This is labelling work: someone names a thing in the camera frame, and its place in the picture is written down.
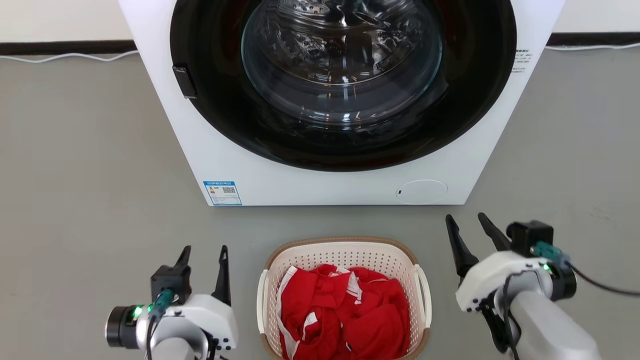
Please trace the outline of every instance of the white wall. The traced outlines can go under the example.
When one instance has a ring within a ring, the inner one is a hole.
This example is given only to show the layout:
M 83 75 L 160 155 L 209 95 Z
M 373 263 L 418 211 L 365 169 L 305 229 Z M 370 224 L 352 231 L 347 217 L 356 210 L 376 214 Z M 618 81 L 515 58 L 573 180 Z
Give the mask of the white wall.
M 0 0 L 0 43 L 122 39 L 118 0 Z
M 640 0 L 566 2 L 555 32 L 640 31 Z M 0 4 L 0 43 L 131 39 L 117 0 L 0 0 Z

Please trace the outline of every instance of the black cable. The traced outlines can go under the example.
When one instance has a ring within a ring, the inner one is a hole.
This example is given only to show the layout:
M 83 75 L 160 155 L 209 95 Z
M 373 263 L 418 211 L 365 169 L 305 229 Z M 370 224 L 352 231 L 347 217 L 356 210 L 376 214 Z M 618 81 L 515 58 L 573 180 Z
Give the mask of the black cable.
M 573 272 L 575 272 L 576 274 L 578 274 L 579 277 L 583 278 L 586 282 L 590 283 L 591 285 L 603 289 L 605 291 L 609 291 L 612 293 L 616 293 L 619 295 L 624 295 L 624 296 L 631 296 L 631 297 L 640 297 L 640 291 L 633 291 L 633 290 L 624 290 L 624 289 L 619 289 L 619 288 L 614 288 L 612 286 L 608 286 L 605 284 L 602 284 L 600 282 L 597 282 L 591 278 L 589 278 L 588 276 L 584 275 L 580 270 L 578 270 L 573 264 L 571 264 L 569 261 L 565 261 L 565 264 L 567 264 L 571 270 L 573 270 Z
M 509 321 L 509 302 L 507 301 L 507 290 L 509 288 L 509 283 L 511 282 L 511 277 L 513 274 L 509 275 L 507 281 L 504 282 L 504 287 L 502 288 L 502 317 L 504 319 L 504 327 L 507 332 L 507 339 L 509 340 L 509 347 L 513 353 L 514 360 L 520 360 L 520 356 L 518 355 L 518 350 L 516 350 L 516 345 L 513 341 L 513 334 L 511 333 L 511 322 Z
M 151 316 L 149 318 L 149 326 L 147 327 L 147 360 L 152 360 L 151 358 L 151 337 L 153 336 L 152 329 L 154 326 L 154 322 L 156 322 L 156 317 Z

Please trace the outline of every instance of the gray floor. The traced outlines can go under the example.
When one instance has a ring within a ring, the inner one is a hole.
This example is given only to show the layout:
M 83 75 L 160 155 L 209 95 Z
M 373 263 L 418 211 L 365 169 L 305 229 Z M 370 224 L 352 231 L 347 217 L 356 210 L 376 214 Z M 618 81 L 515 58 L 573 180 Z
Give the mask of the gray floor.
M 575 264 L 640 288 L 640 51 L 546 51 L 467 205 L 206 206 L 137 56 L 114 63 L 0 60 L 0 357 L 143 359 L 108 348 L 113 306 L 149 300 L 148 279 L 191 244 L 192 285 L 211 292 L 230 247 L 241 342 L 231 360 L 265 359 L 255 290 L 279 245 L 370 234 L 407 244 L 426 269 L 433 335 L 421 359 L 498 359 L 479 315 L 462 313 L 444 216 L 479 257 L 500 227 L 538 219 Z M 638 300 L 579 283 L 561 306 L 606 359 L 639 359 Z

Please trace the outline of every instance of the washing machine door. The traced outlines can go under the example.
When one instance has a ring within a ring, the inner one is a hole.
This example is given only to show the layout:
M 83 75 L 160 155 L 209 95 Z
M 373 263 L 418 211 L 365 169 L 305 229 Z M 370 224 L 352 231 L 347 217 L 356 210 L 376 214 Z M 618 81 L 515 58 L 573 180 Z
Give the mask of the washing machine door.
M 436 151 L 511 73 L 509 0 L 177 0 L 173 70 L 212 126 L 267 159 L 324 171 Z

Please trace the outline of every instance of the blue label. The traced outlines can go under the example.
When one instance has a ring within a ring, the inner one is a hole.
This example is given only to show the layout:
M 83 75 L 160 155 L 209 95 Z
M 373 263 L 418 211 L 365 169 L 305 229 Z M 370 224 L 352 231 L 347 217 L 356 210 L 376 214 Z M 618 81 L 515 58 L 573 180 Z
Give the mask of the blue label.
M 205 181 L 204 187 L 213 206 L 241 206 L 235 181 Z

